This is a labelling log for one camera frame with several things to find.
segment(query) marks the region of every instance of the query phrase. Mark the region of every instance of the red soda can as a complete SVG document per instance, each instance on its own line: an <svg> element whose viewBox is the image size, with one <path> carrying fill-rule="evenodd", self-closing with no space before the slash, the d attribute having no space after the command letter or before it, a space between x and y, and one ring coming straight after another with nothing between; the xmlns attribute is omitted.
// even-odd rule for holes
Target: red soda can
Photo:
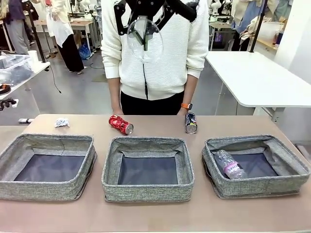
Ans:
<svg viewBox="0 0 311 233"><path fill-rule="evenodd" d="M109 124L113 128L120 130L123 134L126 135L131 134L134 130L134 126L132 124L128 123L117 115L112 115L109 118Z"/></svg>

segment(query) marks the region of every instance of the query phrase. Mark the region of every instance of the table leg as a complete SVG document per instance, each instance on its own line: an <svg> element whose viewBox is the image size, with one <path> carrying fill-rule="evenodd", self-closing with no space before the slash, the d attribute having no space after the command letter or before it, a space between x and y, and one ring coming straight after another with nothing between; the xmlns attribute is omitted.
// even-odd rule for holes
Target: table leg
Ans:
<svg viewBox="0 0 311 233"><path fill-rule="evenodd" d="M283 112L284 112L285 108L276 108L273 115L272 115L272 121L274 123L277 123L279 121L279 119L281 118Z"/></svg>
<svg viewBox="0 0 311 233"><path fill-rule="evenodd" d="M96 37L94 35L94 27L93 27L93 25L94 25L94 22L88 25L89 33L91 35L91 42L92 42L92 51L91 52L96 51L96 47L95 46L96 46L96 42L97 42Z"/></svg>
<svg viewBox="0 0 311 233"><path fill-rule="evenodd" d="M87 30L86 30L86 42L87 42L87 47L88 47L89 51L92 53L92 51L91 51L91 47L90 47L90 45L89 45L89 40L88 40L88 33L87 33Z"/></svg>
<svg viewBox="0 0 311 233"><path fill-rule="evenodd" d="M217 110L218 110L218 105L219 105L219 101L220 101L220 96L224 95L224 82L222 83L222 87L220 88L220 92L218 95L218 100L217 100L217 106L216 106L216 110L215 110L215 116L217 115Z"/></svg>
<svg viewBox="0 0 311 233"><path fill-rule="evenodd" d="M209 51L212 51L212 50L213 50L214 39L215 39L215 28L212 29L212 40L211 40L211 42L210 42Z"/></svg>
<svg viewBox="0 0 311 233"><path fill-rule="evenodd" d="M31 88L29 87L28 82L25 83L25 91L31 92L31 96L32 96L32 98L34 99L35 107L36 107L36 109L38 110L38 113L40 114L40 109L39 109L39 107L38 107L38 105L37 105L37 101L35 101L35 96L34 96L33 92L31 91Z"/></svg>
<svg viewBox="0 0 311 233"><path fill-rule="evenodd" d="M47 44L48 44L48 48L49 48L49 53L52 53L51 48L50 48L50 44L49 44L49 40L48 40L47 35L45 34L45 30L44 30L43 25L41 25L41 27L42 27L42 31L43 31L44 37L47 40Z"/></svg>
<svg viewBox="0 0 311 233"><path fill-rule="evenodd" d="M8 43L8 47L9 47L10 52L14 52L13 49L12 49L12 46L11 46L8 34L6 33L6 29L5 29L4 23L3 23L3 32L4 32L4 36L5 36L6 42Z"/></svg>

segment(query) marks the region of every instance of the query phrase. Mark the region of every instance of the black pants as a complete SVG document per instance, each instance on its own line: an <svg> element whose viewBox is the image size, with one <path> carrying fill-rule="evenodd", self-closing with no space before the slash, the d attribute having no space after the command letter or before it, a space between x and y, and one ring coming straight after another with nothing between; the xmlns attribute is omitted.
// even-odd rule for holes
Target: black pants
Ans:
<svg viewBox="0 0 311 233"><path fill-rule="evenodd" d="M62 48L59 45L57 46L69 71L79 72L84 69L72 34L67 37Z"/></svg>
<svg viewBox="0 0 311 233"><path fill-rule="evenodd" d="M121 105L125 115L176 115L183 98L184 92L162 100L143 100L121 92Z"/></svg>
<svg viewBox="0 0 311 233"><path fill-rule="evenodd" d="M240 34L238 32L235 32L234 42L231 51L247 51L249 45L249 38L246 39L241 45L240 41L241 41Z"/></svg>

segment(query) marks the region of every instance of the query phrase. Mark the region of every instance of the clear plastic container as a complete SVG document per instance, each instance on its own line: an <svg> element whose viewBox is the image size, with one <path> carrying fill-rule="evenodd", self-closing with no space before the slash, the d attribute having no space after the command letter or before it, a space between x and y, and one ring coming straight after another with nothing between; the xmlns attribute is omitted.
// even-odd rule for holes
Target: clear plastic container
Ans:
<svg viewBox="0 0 311 233"><path fill-rule="evenodd" d="M32 73L29 55L0 55L0 83L18 85Z"/></svg>

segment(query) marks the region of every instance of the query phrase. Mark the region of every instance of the plastic water bottle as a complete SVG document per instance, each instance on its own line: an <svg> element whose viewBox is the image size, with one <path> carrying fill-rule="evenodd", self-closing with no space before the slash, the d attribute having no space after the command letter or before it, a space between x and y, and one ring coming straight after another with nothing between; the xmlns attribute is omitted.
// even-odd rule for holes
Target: plastic water bottle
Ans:
<svg viewBox="0 0 311 233"><path fill-rule="evenodd" d="M217 151L215 159L231 180L247 178L247 174L239 163L225 150Z"/></svg>

